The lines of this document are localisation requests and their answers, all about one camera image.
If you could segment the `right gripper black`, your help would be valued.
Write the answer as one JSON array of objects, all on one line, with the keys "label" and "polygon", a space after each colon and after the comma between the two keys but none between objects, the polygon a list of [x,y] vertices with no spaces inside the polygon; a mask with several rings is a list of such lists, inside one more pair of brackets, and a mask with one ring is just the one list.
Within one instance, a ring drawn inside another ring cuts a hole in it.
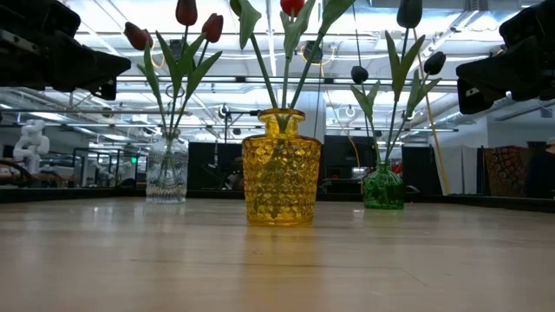
[{"label": "right gripper black", "polygon": [[499,33],[505,52],[456,69],[464,115],[488,110],[507,93],[516,101],[555,99],[555,0],[522,9]]}]

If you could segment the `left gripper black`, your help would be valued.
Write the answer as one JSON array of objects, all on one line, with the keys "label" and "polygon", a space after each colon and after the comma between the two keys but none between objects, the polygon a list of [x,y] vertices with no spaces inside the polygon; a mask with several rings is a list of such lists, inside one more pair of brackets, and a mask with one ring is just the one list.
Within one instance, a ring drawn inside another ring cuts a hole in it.
[{"label": "left gripper black", "polygon": [[81,18],[59,0],[0,0],[0,88],[87,89],[114,101],[124,57],[74,39]]}]

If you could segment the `black artificial tulip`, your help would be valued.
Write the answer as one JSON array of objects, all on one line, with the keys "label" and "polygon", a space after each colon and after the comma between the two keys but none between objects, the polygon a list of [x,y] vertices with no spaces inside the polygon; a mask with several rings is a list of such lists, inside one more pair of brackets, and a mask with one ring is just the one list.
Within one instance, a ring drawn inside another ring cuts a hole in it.
[{"label": "black artificial tulip", "polygon": [[[425,36],[421,36],[415,39],[415,44],[408,50],[408,52],[406,52],[408,32],[411,29],[414,30],[416,26],[418,26],[421,21],[422,11],[422,0],[400,0],[396,20],[398,25],[405,29],[405,38],[403,41],[401,57],[396,51],[395,43],[391,35],[387,30],[385,31],[385,38],[388,46],[388,58],[392,74],[391,87],[394,93],[393,113],[389,124],[388,140],[386,145],[387,152],[384,159],[384,162],[386,163],[389,163],[390,154],[398,138],[398,135],[395,137],[393,135],[397,105],[406,82],[407,74],[410,71],[410,67],[414,63],[415,58],[420,55],[421,46],[426,38]],[[399,132],[403,129],[404,121],[408,117],[412,117],[416,106],[429,90],[429,87],[424,83],[424,80],[420,79],[418,70],[414,72],[412,82],[411,93],[407,102],[407,111],[405,113],[406,117],[399,128]]]},{"label": "black artificial tulip", "polygon": [[364,82],[369,78],[368,71],[358,65],[354,66],[350,71],[351,79],[355,83],[350,86],[353,95],[356,97],[359,106],[363,110],[368,124],[370,124],[371,132],[374,137],[373,146],[375,148],[375,164],[378,166],[381,163],[381,157],[378,150],[377,141],[375,139],[375,128],[373,124],[373,106],[374,99],[377,95],[379,85],[376,85],[370,89],[368,93],[365,92]]},{"label": "black artificial tulip", "polygon": [[443,66],[447,60],[446,55],[443,52],[437,52],[432,54],[423,64],[422,70],[424,72],[424,78],[420,77],[420,72],[418,69],[414,72],[413,80],[410,89],[410,95],[408,97],[407,106],[405,110],[405,116],[403,117],[402,124],[395,136],[393,136],[393,126],[395,125],[395,114],[398,102],[400,100],[401,92],[404,83],[407,78],[407,73],[402,74],[401,69],[404,68],[402,61],[400,60],[398,54],[393,50],[393,54],[389,57],[390,65],[392,67],[392,89],[394,92],[394,111],[390,121],[389,133],[388,133],[388,144],[385,161],[389,162],[390,155],[393,151],[396,141],[398,140],[401,130],[407,120],[413,117],[414,110],[417,105],[428,96],[428,93],[439,83],[441,78],[434,79],[431,82],[427,82],[430,75],[437,75],[443,69]]}]

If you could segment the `dark red artificial tulip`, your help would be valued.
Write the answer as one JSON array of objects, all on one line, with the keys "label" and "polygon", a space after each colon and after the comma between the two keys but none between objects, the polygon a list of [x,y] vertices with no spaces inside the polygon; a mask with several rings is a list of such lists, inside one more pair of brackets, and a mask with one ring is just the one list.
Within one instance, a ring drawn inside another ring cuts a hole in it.
[{"label": "dark red artificial tulip", "polygon": [[186,56],[182,56],[180,63],[187,61],[185,74],[186,81],[186,95],[183,105],[179,110],[179,117],[175,122],[174,130],[178,130],[178,125],[185,113],[186,104],[193,95],[201,79],[206,75],[212,65],[220,58],[222,52],[219,51],[214,56],[210,56],[206,61],[204,60],[207,47],[210,43],[216,43],[222,34],[224,18],[221,15],[212,13],[205,21],[202,27],[202,35],[204,36],[204,46],[201,55],[197,62],[194,62],[194,55],[199,50],[199,41],[195,41],[186,49]]},{"label": "dark red artificial tulip", "polygon": [[202,33],[194,42],[192,42],[191,44],[187,43],[188,29],[190,26],[193,26],[198,19],[196,0],[178,0],[175,10],[175,17],[178,23],[186,27],[185,33],[181,40],[180,58],[178,60],[173,57],[172,50],[170,49],[164,38],[161,36],[161,34],[159,32],[156,32],[156,36],[163,52],[166,65],[168,66],[173,84],[173,104],[170,110],[171,119],[170,123],[165,126],[167,138],[170,138],[174,135],[180,123],[180,119],[184,113],[185,105],[188,99],[185,99],[183,107],[179,110],[177,120],[174,120],[174,116],[176,113],[176,104],[177,100],[180,98],[180,89],[182,86],[183,78],[186,75],[190,75],[194,70],[194,55],[199,50],[200,44],[205,40],[206,37],[206,35]]},{"label": "dark red artificial tulip", "polygon": [[171,131],[167,125],[163,102],[160,95],[160,84],[151,60],[153,39],[146,29],[140,29],[131,22],[125,23],[124,35],[135,49],[143,52],[143,64],[138,64],[137,68],[147,78],[147,82],[152,90],[160,111],[162,131],[166,134],[166,137],[169,137]]}]

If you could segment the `clear glass vase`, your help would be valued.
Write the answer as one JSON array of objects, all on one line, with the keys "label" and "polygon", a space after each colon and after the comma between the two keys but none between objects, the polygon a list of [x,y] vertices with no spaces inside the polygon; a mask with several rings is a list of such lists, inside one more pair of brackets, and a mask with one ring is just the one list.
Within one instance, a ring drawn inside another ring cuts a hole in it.
[{"label": "clear glass vase", "polygon": [[188,160],[188,145],[180,141],[180,130],[163,130],[147,157],[148,203],[178,205],[186,201]]}]

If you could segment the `green glass vase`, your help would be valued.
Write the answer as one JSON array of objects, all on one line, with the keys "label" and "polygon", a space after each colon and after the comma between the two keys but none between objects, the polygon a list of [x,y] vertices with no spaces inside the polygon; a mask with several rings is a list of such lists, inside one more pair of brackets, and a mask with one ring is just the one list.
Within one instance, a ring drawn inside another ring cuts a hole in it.
[{"label": "green glass vase", "polygon": [[374,172],[363,179],[362,197],[364,207],[371,210],[403,210],[404,184],[395,174],[389,162],[376,166]]}]

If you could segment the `yellow glass vase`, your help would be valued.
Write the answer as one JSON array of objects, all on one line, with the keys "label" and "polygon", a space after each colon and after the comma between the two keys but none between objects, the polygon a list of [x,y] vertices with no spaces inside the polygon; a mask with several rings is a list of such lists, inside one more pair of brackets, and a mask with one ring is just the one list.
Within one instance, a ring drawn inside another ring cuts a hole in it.
[{"label": "yellow glass vase", "polygon": [[242,141],[246,219],[251,224],[310,224],[315,215],[322,143],[298,133],[303,112],[259,113],[265,132]]}]

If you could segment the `black framed robot cell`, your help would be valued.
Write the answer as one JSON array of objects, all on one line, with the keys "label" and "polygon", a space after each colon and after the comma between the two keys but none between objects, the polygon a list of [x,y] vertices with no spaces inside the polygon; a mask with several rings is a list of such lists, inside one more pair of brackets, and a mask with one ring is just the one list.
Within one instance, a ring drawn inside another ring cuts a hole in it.
[{"label": "black framed robot cell", "polygon": [[146,185],[147,156],[119,147],[75,148],[71,166],[74,187],[116,188]]}]

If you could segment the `black ceiling spotlight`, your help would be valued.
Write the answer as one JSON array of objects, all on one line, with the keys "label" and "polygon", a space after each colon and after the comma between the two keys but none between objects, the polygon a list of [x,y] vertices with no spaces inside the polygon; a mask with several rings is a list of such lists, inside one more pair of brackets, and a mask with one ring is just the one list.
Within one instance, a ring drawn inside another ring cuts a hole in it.
[{"label": "black ceiling spotlight", "polygon": [[184,43],[181,39],[171,39],[168,48],[170,48],[173,59],[179,62],[184,50]]},{"label": "black ceiling spotlight", "polygon": [[306,41],[302,48],[302,55],[305,61],[314,65],[320,64],[323,59],[323,51],[316,41]]}]

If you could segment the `red patterned hanging rug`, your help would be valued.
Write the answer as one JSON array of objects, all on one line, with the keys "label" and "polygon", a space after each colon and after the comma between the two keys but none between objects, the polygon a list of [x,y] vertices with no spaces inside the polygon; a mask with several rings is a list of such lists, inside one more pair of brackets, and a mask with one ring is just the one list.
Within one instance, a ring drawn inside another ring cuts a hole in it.
[{"label": "red patterned hanging rug", "polygon": [[529,149],[521,146],[487,148],[485,161],[491,195],[524,198],[529,158]]}]

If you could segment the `white partition panel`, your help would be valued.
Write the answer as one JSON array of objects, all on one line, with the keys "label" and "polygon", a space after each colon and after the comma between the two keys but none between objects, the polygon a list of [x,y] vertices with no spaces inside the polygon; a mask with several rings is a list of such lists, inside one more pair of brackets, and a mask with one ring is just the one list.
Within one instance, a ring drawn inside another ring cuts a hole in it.
[{"label": "white partition panel", "polygon": [[441,149],[448,189],[445,195],[475,195],[477,193],[477,151],[470,146],[446,146]]}]

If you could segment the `person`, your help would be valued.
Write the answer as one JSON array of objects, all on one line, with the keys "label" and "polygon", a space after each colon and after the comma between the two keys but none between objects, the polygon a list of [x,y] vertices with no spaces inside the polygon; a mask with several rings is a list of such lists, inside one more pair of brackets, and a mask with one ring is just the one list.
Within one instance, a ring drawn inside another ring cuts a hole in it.
[{"label": "person", "polygon": [[525,194],[528,198],[555,198],[555,137],[545,149],[535,153],[529,163]]}]

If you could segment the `black partition panel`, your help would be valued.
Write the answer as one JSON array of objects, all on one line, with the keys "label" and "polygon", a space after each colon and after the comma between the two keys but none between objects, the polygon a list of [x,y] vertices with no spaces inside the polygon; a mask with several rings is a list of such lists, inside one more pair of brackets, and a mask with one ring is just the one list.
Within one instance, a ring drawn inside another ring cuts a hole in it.
[{"label": "black partition panel", "polygon": [[402,181],[408,194],[442,194],[434,149],[431,146],[402,148]]},{"label": "black partition panel", "polygon": [[374,169],[376,150],[368,137],[326,135],[323,143],[323,179],[352,179]]},{"label": "black partition panel", "polygon": [[240,144],[191,142],[188,147],[189,191],[243,189]]}]

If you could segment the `black boom stand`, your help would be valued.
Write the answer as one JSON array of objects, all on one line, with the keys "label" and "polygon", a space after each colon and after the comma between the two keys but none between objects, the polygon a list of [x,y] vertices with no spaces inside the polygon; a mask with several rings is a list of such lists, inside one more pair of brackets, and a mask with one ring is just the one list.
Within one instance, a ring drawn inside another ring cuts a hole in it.
[{"label": "black boom stand", "polygon": [[235,135],[241,134],[241,127],[235,127],[234,123],[244,114],[257,117],[259,110],[234,111],[226,104],[223,104],[218,110],[218,115],[224,122],[224,143],[221,146],[223,159],[219,166],[219,172],[222,174],[221,188],[223,190],[244,190],[243,161],[241,156],[242,146],[228,144],[229,131],[232,131]]}]

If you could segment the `silver air duct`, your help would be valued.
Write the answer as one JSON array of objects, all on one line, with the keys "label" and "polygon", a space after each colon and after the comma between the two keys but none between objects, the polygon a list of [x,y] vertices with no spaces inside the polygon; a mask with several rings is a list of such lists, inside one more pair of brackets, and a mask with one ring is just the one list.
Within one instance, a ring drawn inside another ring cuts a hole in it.
[{"label": "silver air duct", "polygon": [[471,125],[483,117],[492,118],[494,121],[509,121],[539,112],[542,109],[551,110],[555,117],[555,99],[548,101],[541,101],[539,99],[514,101],[509,98],[503,98],[495,101],[487,110],[476,114],[463,114],[460,111],[440,114],[439,119],[436,120],[434,124],[440,127]]}]

